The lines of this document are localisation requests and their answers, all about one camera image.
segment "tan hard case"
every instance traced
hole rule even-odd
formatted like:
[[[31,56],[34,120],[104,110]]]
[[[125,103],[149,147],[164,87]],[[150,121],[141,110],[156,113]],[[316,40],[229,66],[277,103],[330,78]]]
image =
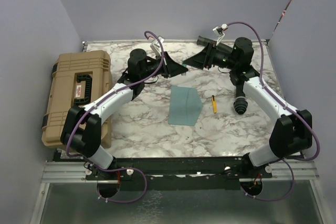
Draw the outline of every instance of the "tan hard case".
[[[112,88],[110,66],[110,56],[102,50],[59,56],[52,69],[53,82],[42,125],[45,146],[65,149],[60,136],[68,110],[74,104],[88,104]],[[91,98],[88,97],[90,86]],[[101,145],[111,147],[111,117],[101,127]]]

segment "marble surface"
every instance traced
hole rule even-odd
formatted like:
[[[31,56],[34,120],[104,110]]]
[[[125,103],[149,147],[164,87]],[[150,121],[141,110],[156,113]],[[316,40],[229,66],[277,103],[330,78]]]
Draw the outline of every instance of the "marble surface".
[[[87,51],[104,50],[109,53],[114,84],[127,67],[130,52],[136,48],[154,56],[149,44],[143,41],[92,43]],[[261,59],[259,44],[253,43],[253,48],[253,66],[258,70]],[[194,42],[165,42],[164,49],[181,63],[203,47]],[[264,52],[264,79],[279,92],[265,45]],[[195,126],[168,124],[171,86],[197,89],[204,106]],[[213,113],[212,95],[216,97],[216,114]],[[115,157],[243,155],[268,142],[273,124],[257,103],[249,98],[246,113],[238,115],[233,108],[234,100],[235,87],[229,75],[220,73],[217,68],[198,70],[189,67],[186,76],[159,77],[157,83],[146,85],[134,101],[113,114],[112,147],[108,151]]]

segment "purple cable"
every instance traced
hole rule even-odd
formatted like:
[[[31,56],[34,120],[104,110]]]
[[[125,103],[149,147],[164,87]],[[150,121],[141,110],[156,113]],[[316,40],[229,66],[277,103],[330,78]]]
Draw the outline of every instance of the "purple cable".
[[[293,169],[292,169],[292,167],[290,167],[290,165],[288,164],[288,162],[287,162],[286,160],[284,160],[284,159],[280,159],[280,160],[282,160],[282,161],[288,166],[288,168],[289,168],[289,170],[290,170],[290,173],[292,174],[292,183],[291,183],[291,186],[290,186],[290,189],[288,190],[288,192],[287,192],[285,195],[283,195],[282,197],[277,198],[277,199],[265,199],[265,198],[259,198],[259,197],[256,197],[256,196],[252,196],[251,194],[248,194],[248,193],[242,188],[242,186],[240,186],[240,188],[242,189],[242,191],[245,193],[245,195],[246,195],[247,197],[250,197],[250,198],[252,198],[252,199],[256,199],[256,200],[272,202],[272,201],[280,201],[280,200],[283,200],[283,199],[287,198],[287,197],[292,193],[292,191],[293,191],[293,189],[294,189],[294,185],[295,185],[295,178],[294,178],[294,172],[293,172]]]
[[[149,37],[147,36],[147,34],[152,35],[152,36],[156,39],[156,41],[159,43],[159,45],[160,45],[160,47],[161,47],[161,60],[160,60],[160,63],[159,63],[159,65],[158,65],[157,69],[156,69],[152,74],[150,74],[148,77],[146,77],[146,78],[144,78],[144,79],[142,79],[142,80],[140,80],[140,81],[137,81],[137,82],[135,82],[135,83],[129,84],[129,85],[127,85],[127,86],[124,86],[124,87],[122,87],[122,88],[119,88],[119,89],[117,89],[117,90],[111,92],[111,93],[108,94],[106,97],[104,97],[104,98],[101,99],[99,102],[97,102],[96,106],[99,106],[101,103],[103,103],[106,99],[110,98],[110,97],[111,97],[112,95],[114,95],[115,93],[118,93],[118,92],[120,92],[120,91],[122,91],[122,90],[124,90],[124,89],[130,88],[130,87],[132,87],[132,86],[135,86],[135,85],[138,85],[138,84],[141,84],[141,83],[147,81],[149,78],[152,78],[154,75],[156,75],[156,73],[157,73],[157,72],[159,71],[159,69],[162,67],[162,64],[163,64],[163,61],[164,61],[164,49],[163,49],[163,45],[162,45],[162,43],[160,42],[160,40],[159,40],[159,38],[157,37],[157,35],[155,35],[155,34],[152,33],[151,31],[145,31],[144,34],[145,34],[146,39],[149,38]],[[79,125],[81,124],[81,122],[84,120],[84,118],[85,118],[85,117],[86,117],[92,110],[94,110],[94,107],[91,107],[88,111],[86,111],[86,112],[84,113],[84,115],[78,120],[76,126],[73,128],[73,131],[72,131],[72,133],[70,134],[70,137],[69,137],[69,140],[68,140],[68,143],[67,143],[67,146],[66,146],[66,154],[67,154],[69,157],[78,157],[78,156],[81,156],[80,154],[75,154],[75,155],[70,154],[70,153],[69,153],[70,145],[71,145],[71,141],[72,141],[72,139],[73,139],[73,137],[74,137],[74,135],[75,135],[75,133],[76,133],[76,131],[77,131]],[[144,173],[143,173],[141,170],[139,170],[139,169],[137,169],[137,168],[133,168],[133,167],[107,170],[107,169],[103,169],[103,168],[99,167],[98,165],[94,165],[94,166],[95,166],[97,169],[99,169],[99,170],[101,170],[101,171],[103,171],[103,172],[108,172],[108,173],[109,173],[109,172],[113,173],[113,172],[118,172],[118,171],[121,171],[121,170],[132,169],[132,170],[135,170],[135,171],[139,172],[139,173],[142,175],[142,177],[144,178],[144,180],[145,180],[145,187],[144,187],[144,190],[143,190],[142,194],[141,194],[139,197],[137,197],[137,198],[135,198],[135,199],[133,199],[133,200],[126,200],[126,201],[107,199],[108,201],[116,202],[116,203],[132,203],[132,202],[135,202],[135,201],[139,200],[140,198],[142,198],[142,197],[144,196],[144,194],[146,193],[146,190],[147,190],[147,180],[146,180],[146,176],[144,175]]]
[[[259,41],[259,44],[260,44],[260,49],[261,49],[261,64],[260,64],[260,83],[262,86],[264,86],[265,90],[267,91],[267,93],[273,97],[278,103],[280,103],[284,109],[286,109],[287,111],[289,111],[290,113],[292,113],[293,115],[295,115],[303,124],[304,126],[309,130],[309,132],[312,134],[312,136],[314,137],[315,139],[315,142],[316,142],[316,152],[315,154],[312,156],[312,157],[309,157],[309,158],[301,158],[301,157],[293,157],[293,159],[296,159],[296,160],[299,160],[299,161],[312,161],[314,160],[315,158],[317,158],[317,156],[320,154],[320,141],[318,139],[318,137],[316,136],[316,133],[314,132],[314,130],[309,126],[309,124],[294,110],[292,110],[291,108],[287,107],[275,94],[273,94],[273,92],[265,85],[265,82],[262,78],[262,75],[263,75],[263,71],[264,71],[264,49],[262,47],[262,42],[261,42],[261,39],[257,33],[257,31],[248,23],[246,22],[240,22],[240,21],[237,21],[237,22],[231,22],[231,23],[228,23],[227,26],[230,26],[230,25],[233,25],[233,24],[242,24],[242,25],[245,25],[245,26],[248,26],[249,28],[252,29],[252,31],[256,34],[257,38],[258,38],[258,41]]]

